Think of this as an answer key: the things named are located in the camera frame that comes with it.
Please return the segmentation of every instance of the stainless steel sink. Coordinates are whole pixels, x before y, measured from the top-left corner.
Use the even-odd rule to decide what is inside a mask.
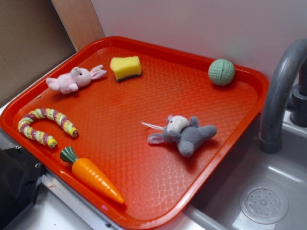
[[[307,130],[284,122],[282,150],[267,154],[259,128],[257,117],[185,211],[205,229],[306,229]]]

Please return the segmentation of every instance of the knitted ball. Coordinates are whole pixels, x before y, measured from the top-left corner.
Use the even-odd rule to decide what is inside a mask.
[[[235,76],[235,67],[228,60],[218,59],[210,65],[208,75],[214,84],[227,85]]]

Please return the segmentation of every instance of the kitchen sponge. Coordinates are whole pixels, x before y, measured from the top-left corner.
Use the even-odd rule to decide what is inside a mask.
[[[138,56],[114,57],[110,64],[117,81],[138,77],[142,73],[142,66]]]

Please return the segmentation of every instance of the striped rope toy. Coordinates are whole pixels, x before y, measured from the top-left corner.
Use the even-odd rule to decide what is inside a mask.
[[[57,110],[48,108],[35,109],[35,111],[31,111],[25,115],[18,123],[19,132],[28,139],[36,140],[43,145],[48,145],[50,148],[54,148],[58,143],[53,136],[30,127],[33,122],[42,118],[48,118],[55,121],[67,134],[71,135],[73,138],[77,137],[79,134],[78,130],[73,126],[73,123],[68,120],[64,114]]]

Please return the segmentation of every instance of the mouse ear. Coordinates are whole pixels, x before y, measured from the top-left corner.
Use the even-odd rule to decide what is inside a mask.
[[[173,116],[172,114],[170,114],[170,115],[167,117],[166,121],[169,122],[173,117],[174,117],[174,116]]]
[[[165,140],[161,134],[152,134],[148,137],[148,143],[152,145],[157,145],[157,144],[161,144],[164,142]]]

